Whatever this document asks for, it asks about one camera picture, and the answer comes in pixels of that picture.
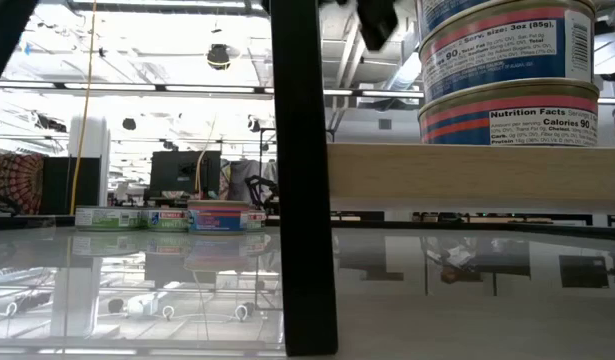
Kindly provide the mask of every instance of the red stripe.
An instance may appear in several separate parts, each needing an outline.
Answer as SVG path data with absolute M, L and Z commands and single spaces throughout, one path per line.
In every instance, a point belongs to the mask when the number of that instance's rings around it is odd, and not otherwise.
M 421 126 L 423 128 L 434 125 L 440 121 L 455 118 L 461 115 L 473 114 L 482 111 L 502 110 L 502 109 L 514 109 L 514 108 L 527 108 L 527 107 L 565 107 L 582 109 L 598 113 L 598 103 L 588 99 L 575 97 L 575 96 L 522 96 L 510 99 L 499 99 L 484 101 L 475 104 L 469 104 L 464 106 L 455 107 L 451 110 L 443 111 L 438 114 L 428 116 L 422 120 Z
M 541 8 L 516 11 L 509 14 L 499 15 L 477 23 L 469 24 L 462 29 L 445 36 L 444 38 L 433 43 L 429 50 L 423 54 L 423 63 L 431 57 L 431 55 L 438 52 L 438 50 L 451 44 L 452 42 L 465 37 L 467 35 L 475 34 L 485 29 L 490 29 L 496 26 L 511 24 L 515 22 L 534 20 L 534 19 L 551 19 L 551 18 L 564 18 L 564 8 Z
M 477 119 L 471 121 L 465 121 L 458 124 L 453 124 L 449 126 L 444 126 L 440 129 L 436 129 L 428 132 L 425 136 L 423 136 L 423 143 L 426 143 L 429 140 L 437 138 L 439 136 L 465 131 L 465 130 L 473 130 L 479 128 L 489 127 L 489 119 Z
M 209 207 L 204 205 L 190 205 L 189 210 L 200 210 L 200 211 L 242 211 L 248 212 L 249 208 L 228 208 L 228 207 Z

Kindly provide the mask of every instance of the black pole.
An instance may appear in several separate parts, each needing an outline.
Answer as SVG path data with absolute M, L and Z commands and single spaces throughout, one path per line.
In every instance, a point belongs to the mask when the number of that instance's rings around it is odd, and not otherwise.
M 286 349 L 331 355 L 338 331 L 319 12 L 316 0 L 272 0 L 271 15 Z

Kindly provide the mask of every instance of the wire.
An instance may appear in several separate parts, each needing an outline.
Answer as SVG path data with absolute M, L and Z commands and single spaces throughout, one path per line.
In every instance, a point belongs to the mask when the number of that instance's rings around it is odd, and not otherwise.
M 202 198 L 202 187 L 200 186 L 200 164 L 203 161 L 203 157 L 205 157 L 205 153 L 207 152 L 207 147 L 209 146 L 209 142 L 211 141 L 211 136 L 214 134 L 214 126 L 216 126 L 216 113 L 214 113 L 214 120 L 211 122 L 211 130 L 209 131 L 209 137 L 207 138 L 207 142 L 205 142 L 205 146 L 203 147 L 203 152 L 200 153 L 198 157 L 198 162 L 196 163 L 196 191 L 198 191 L 198 200 Z
M 98 0 L 94 0 L 92 4 L 92 14 L 91 14 L 91 38 L 89 40 L 89 68 L 87 74 L 87 89 L 85 91 L 85 109 L 83 110 L 83 124 L 80 129 L 80 139 L 78 141 L 78 154 L 76 156 L 76 168 L 74 170 L 74 180 L 72 182 L 71 189 L 71 210 L 70 214 L 74 215 L 76 212 L 76 187 L 78 185 L 78 173 L 80 172 L 80 158 L 82 157 L 83 151 L 83 142 L 85 140 L 85 129 L 87 127 L 87 115 L 89 111 L 89 95 L 91 92 L 91 77 L 93 73 L 93 63 L 94 63 L 94 37 L 96 36 L 96 10 L 97 10 Z M 71 281 L 71 243 L 73 239 L 69 239 L 67 241 L 67 251 L 65 252 L 65 316 L 63 317 L 63 351 L 61 358 L 65 358 L 66 348 L 67 348 L 67 326 L 69 325 L 69 282 Z
M 87 73 L 87 89 L 85 90 L 85 109 L 83 110 L 83 124 L 80 128 L 80 140 L 78 141 L 78 154 L 76 156 L 76 168 L 74 170 L 74 180 L 71 189 L 71 211 L 73 216 L 76 211 L 76 186 L 78 185 L 78 173 L 80 172 L 80 159 L 83 152 L 83 142 L 85 140 L 85 129 L 87 127 L 87 115 L 89 113 L 89 95 L 91 92 L 91 78 L 94 63 L 94 38 L 96 36 L 96 9 L 98 0 L 94 0 L 91 14 L 91 38 L 89 41 L 89 67 Z
M 205 311 L 205 300 L 203 299 L 203 292 L 200 287 L 200 281 L 198 281 L 198 277 L 196 276 L 196 272 L 192 270 L 191 272 L 194 275 L 194 281 L 196 282 L 196 286 L 198 287 L 198 296 L 200 297 L 200 301 L 198 302 L 198 312 L 200 313 L 200 307 L 202 305 L 203 309 L 203 318 L 205 323 L 205 336 L 207 337 L 207 341 L 209 341 L 209 326 L 207 326 L 207 312 Z M 198 339 L 198 328 L 196 328 L 196 339 Z

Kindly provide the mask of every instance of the wooden shelf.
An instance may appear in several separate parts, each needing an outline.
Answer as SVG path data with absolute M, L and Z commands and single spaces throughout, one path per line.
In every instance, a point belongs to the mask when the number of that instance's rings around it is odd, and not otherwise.
M 333 208 L 615 214 L 615 148 L 329 145 Z

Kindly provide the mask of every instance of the glass table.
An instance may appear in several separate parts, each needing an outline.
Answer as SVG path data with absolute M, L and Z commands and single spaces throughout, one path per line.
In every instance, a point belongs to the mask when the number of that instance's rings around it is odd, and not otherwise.
M 615 240 L 351 228 L 333 239 L 337 358 L 615 358 Z M 222 239 L 0 231 L 0 354 L 284 358 L 279 240 L 273 227 Z

